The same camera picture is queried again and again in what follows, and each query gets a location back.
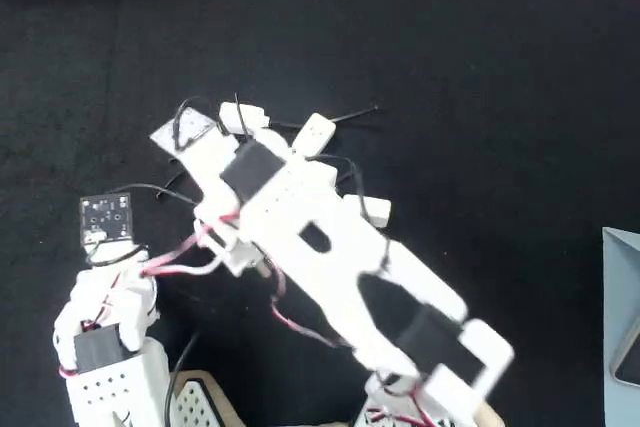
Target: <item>small black circuit board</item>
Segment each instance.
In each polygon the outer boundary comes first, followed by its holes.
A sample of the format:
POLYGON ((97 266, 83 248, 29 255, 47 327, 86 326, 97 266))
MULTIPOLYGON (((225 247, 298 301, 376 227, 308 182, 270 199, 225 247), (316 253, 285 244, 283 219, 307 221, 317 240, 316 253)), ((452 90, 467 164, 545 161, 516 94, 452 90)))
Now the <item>small black circuit board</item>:
POLYGON ((80 243, 132 240, 131 196, 94 195, 80 199, 80 243))

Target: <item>black wire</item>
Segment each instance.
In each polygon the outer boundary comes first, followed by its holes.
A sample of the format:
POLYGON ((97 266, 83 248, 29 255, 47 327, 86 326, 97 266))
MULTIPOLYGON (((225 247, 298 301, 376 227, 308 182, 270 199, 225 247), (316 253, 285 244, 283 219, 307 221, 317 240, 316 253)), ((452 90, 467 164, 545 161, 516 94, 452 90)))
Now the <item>black wire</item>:
POLYGON ((186 195, 180 194, 173 190, 165 189, 164 187, 160 187, 159 185, 145 184, 141 182, 122 185, 120 187, 116 187, 115 189, 108 190, 106 193, 114 194, 116 192, 122 192, 129 189, 151 189, 151 190, 155 190, 156 192, 162 192, 163 194, 167 194, 167 195, 170 195, 171 197, 175 197, 176 199, 186 202, 187 204, 198 205, 198 203, 195 200, 187 197, 186 195))
POLYGON ((134 255, 136 255, 138 252, 141 252, 142 250, 146 249, 147 246, 146 245, 138 245, 137 247, 135 247, 134 249, 132 249, 131 251, 127 252, 124 255, 121 255, 120 257, 116 257, 115 259, 111 259, 111 260, 104 260, 102 262, 93 262, 91 260, 91 258, 95 255, 96 251, 98 250, 98 247, 102 245, 101 242, 98 242, 96 244, 96 246, 91 249, 91 252, 89 252, 87 254, 87 264, 89 264, 91 267, 106 267, 108 265, 113 265, 113 264, 117 264, 118 262, 122 262, 123 260, 127 260, 130 259, 131 257, 133 257, 134 255))
POLYGON ((238 117, 240 117, 240 125, 242 125, 242 131, 244 132, 245 139, 249 138, 249 131, 247 130, 247 126, 244 123, 244 117, 242 117, 242 109, 240 108, 240 101, 238 100, 238 93, 234 92, 236 97, 236 109, 238 110, 238 117))
POLYGON ((178 379, 178 374, 180 370, 182 370, 182 365, 184 361, 187 359, 187 355, 195 345, 196 341, 200 337, 200 332, 194 332, 191 336, 191 339, 185 346, 182 354, 178 358, 175 367, 173 368, 173 372, 171 373, 171 378, 169 380, 169 386, 167 387, 167 394, 164 398, 164 427, 171 427, 171 399, 173 397, 173 389, 176 387, 176 380, 178 379))
MULTIPOLYGON (((374 105, 373 107, 358 110, 357 112, 351 112, 350 114, 339 115, 338 117, 333 117, 329 120, 335 124, 338 122, 344 122, 345 120, 355 119, 356 117, 362 117, 363 115, 371 114, 373 112, 379 112, 380 110, 381 109, 379 106, 374 105)), ((286 129, 301 129, 302 127, 304 127, 304 124, 296 124, 294 122, 280 122, 279 120, 271 120, 269 121, 269 124, 286 129)))
POLYGON ((184 145, 180 145, 180 119, 182 118, 182 114, 184 114, 184 111, 187 110, 189 102, 191 102, 195 98, 196 97, 189 97, 188 99, 184 99, 178 106, 176 115, 173 116, 171 136, 173 137, 173 148, 176 152, 182 152, 184 149, 191 145, 191 142, 193 142, 193 139, 187 139, 184 145))
POLYGON ((349 164, 353 180, 356 184, 356 195, 358 196, 358 200, 360 201, 360 210, 362 212, 362 217, 364 217, 364 220, 371 223, 371 217, 369 216, 367 206, 364 202, 364 180, 362 179, 362 172, 360 172, 360 169, 353 160, 348 157, 341 157, 339 155, 331 154, 318 154, 314 155, 313 157, 307 157, 307 160, 342 160, 344 162, 347 162, 349 164))
MULTIPOLYGON (((182 114, 184 114, 184 111, 187 110, 187 107, 189 106, 189 104, 195 99, 204 100, 209 105, 209 109, 214 110, 213 105, 211 105, 211 101, 208 98, 203 97, 201 95, 194 95, 193 97, 188 97, 182 101, 182 103, 178 106, 176 115, 173 116, 173 124, 172 124, 172 132, 171 132, 171 137, 173 138, 173 148, 175 149, 176 152, 182 152, 184 149, 189 147, 191 143, 195 140, 195 139, 187 139, 184 145, 180 145, 180 120, 182 118, 182 114)), ((220 132, 222 132, 223 135, 229 135, 229 129, 227 129, 227 126, 224 125, 224 122, 222 122, 222 119, 220 118, 220 112, 215 112, 214 117, 216 119, 217 127, 220 130, 220 132)))
POLYGON ((357 112, 352 112, 350 114, 340 115, 338 117, 334 117, 333 119, 329 119, 333 123, 343 122, 345 120, 355 119, 356 117, 362 117, 363 115, 370 114, 372 112, 377 112, 380 110, 380 107, 374 105, 373 107, 369 107, 367 109, 362 109, 357 112))
POLYGON ((120 423, 121 423, 122 425, 124 425, 124 424, 125 424, 125 422, 126 422, 127 420, 129 420, 129 417, 131 417, 131 411, 127 412, 127 415, 125 416, 125 418, 124 418, 124 419, 122 419, 122 420, 120 421, 120 423))

